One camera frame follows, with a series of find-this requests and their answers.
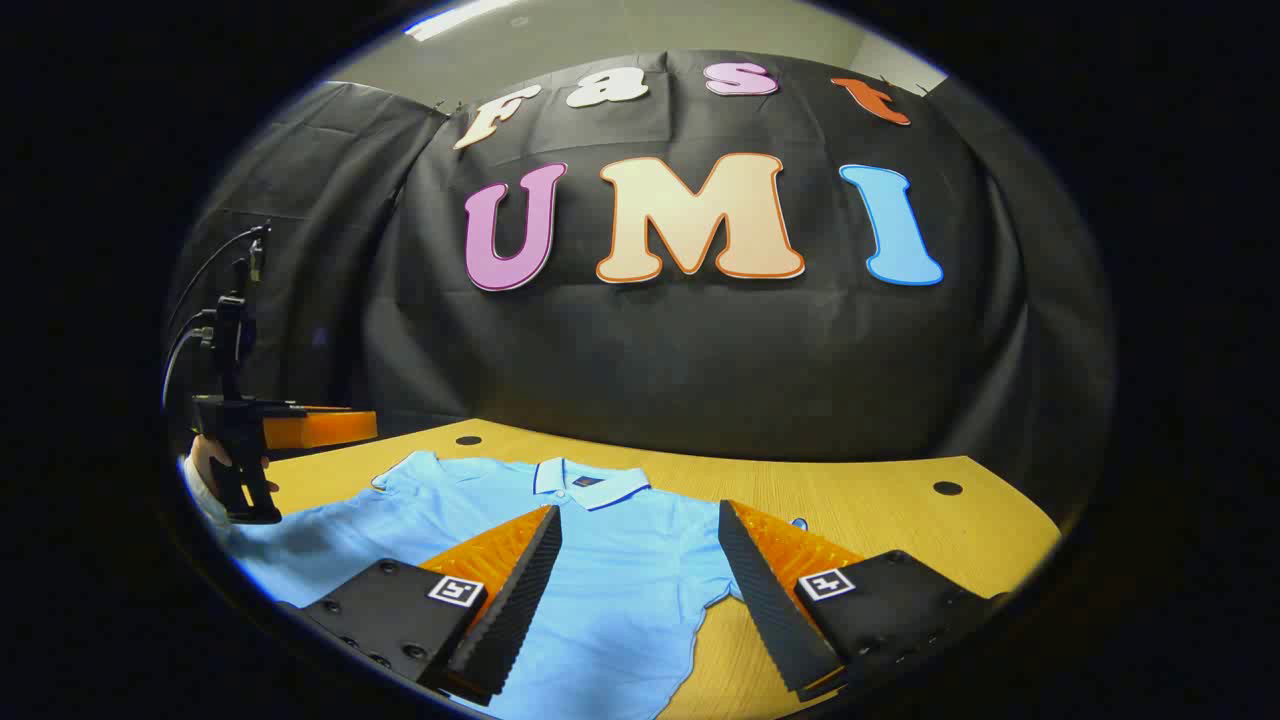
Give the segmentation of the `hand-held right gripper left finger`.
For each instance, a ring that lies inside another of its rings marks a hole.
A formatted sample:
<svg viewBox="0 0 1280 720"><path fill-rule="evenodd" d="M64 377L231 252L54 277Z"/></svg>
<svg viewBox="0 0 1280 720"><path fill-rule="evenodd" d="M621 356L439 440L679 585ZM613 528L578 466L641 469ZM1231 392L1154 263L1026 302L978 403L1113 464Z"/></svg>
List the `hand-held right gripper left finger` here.
<svg viewBox="0 0 1280 720"><path fill-rule="evenodd" d="M384 557L303 606L279 607L403 683L486 707L508 680L562 546L543 506L419 565Z"/></svg>

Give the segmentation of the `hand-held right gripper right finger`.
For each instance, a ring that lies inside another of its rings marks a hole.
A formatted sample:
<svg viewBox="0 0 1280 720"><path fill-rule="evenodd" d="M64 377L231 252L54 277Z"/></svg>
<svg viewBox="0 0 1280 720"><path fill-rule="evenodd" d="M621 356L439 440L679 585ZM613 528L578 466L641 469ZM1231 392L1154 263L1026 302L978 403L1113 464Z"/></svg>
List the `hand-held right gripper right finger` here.
<svg viewBox="0 0 1280 720"><path fill-rule="evenodd" d="M803 701L869 691L936 659L1002 602L904 550L870 557L732 500L719 546L785 687Z"/></svg>

